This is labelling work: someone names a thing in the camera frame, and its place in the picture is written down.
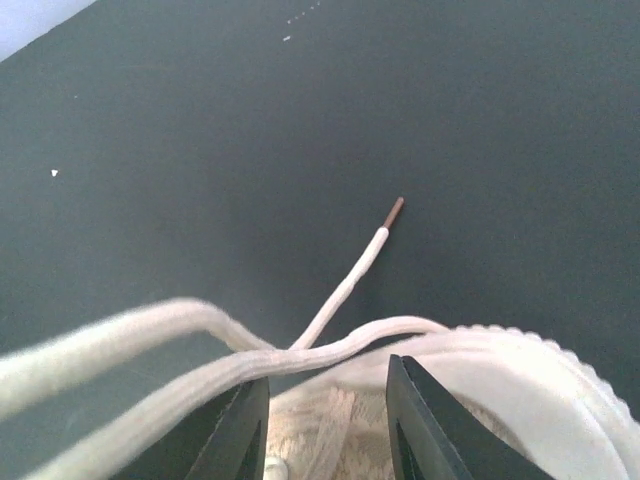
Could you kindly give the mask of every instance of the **dark background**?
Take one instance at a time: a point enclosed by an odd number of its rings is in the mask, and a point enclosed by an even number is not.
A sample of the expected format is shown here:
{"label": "dark background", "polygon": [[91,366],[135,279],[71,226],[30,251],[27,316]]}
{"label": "dark background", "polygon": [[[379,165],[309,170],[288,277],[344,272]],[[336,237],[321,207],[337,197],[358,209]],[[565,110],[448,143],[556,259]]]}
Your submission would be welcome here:
{"label": "dark background", "polygon": [[[322,343],[534,330],[637,417],[639,85],[632,1],[100,1],[0,64],[0,351],[177,295],[286,346],[403,195]],[[176,340],[5,422],[0,478],[224,353]]]}

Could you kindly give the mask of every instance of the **lace tip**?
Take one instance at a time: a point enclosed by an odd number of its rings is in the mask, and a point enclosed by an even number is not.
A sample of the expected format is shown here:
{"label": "lace tip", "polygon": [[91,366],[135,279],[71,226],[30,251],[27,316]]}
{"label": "lace tip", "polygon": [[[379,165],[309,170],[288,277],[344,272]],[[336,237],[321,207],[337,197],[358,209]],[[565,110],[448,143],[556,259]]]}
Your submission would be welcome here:
{"label": "lace tip", "polygon": [[398,197],[398,199],[396,200],[396,203],[394,203],[393,207],[391,208],[389,215],[387,215],[387,219],[382,224],[384,228],[386,228],[387,230],[391,228],[391,225],[393,224],[396,217],[400,213],[400,210],[402,210],[403,205],[404,205],[404,198]]}

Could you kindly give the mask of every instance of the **white sneaker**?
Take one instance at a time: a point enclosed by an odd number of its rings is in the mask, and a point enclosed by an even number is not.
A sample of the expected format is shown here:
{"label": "white sneaker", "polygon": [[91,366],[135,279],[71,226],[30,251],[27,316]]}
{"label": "white sneaker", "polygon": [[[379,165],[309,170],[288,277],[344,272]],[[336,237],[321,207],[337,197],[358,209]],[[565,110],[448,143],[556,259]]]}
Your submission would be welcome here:
{"label": "white sneaker", "polygon": [[[179,335],[208,331],[239,352],[178,377],[25,480],[106,480],[216,395],[252,379],[343,360],[271,400],[264,478],[393,479],[384,395],[391,354],[414,357],[485,426],[557,480],[640,480],[640,425],[627,405],[593,368],[535,334],[449,330],[403,316],[310,348],[374,261],[400,207],[287,350],[214,305],[176,299],[0,359],[2,421]],[[407,333],[418,335],[348,360],[378,338]]]}

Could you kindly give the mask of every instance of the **white shoelace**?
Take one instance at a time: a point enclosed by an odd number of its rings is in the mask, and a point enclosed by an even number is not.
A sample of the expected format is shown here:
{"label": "white shoelace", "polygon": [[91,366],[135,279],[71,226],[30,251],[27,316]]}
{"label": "white shoelace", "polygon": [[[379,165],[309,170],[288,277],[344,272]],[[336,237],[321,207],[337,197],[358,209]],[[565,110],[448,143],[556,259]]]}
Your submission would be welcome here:
{"label": "white shoelace", "polygon": [[[370,322],[342,340],[310,348],[370,268],[402,204],[398,199],[353,269],[287,350],[276,349],[253,335],[215,305],[174,299],[106,318],[0,359],[1,422],[178,336],[207,331],[238,352],[169,382],[23,480],[107,479],[190,412],[236,385],[269,375],[327,367],[383,337],[448,330],[431,320],[399,316]],[[277,459],[269,459],[266,467],[265,478],[283,478],[284,466]]]}

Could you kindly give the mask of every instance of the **white wall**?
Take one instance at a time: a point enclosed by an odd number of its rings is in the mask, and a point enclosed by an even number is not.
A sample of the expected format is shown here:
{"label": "white wall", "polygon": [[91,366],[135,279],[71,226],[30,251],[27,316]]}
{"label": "white wall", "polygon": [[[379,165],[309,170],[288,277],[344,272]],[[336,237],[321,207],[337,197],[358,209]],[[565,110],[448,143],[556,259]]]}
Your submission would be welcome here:
{"label": "white wall", "polygon": [[0,0],[0,61],[95,0]]}

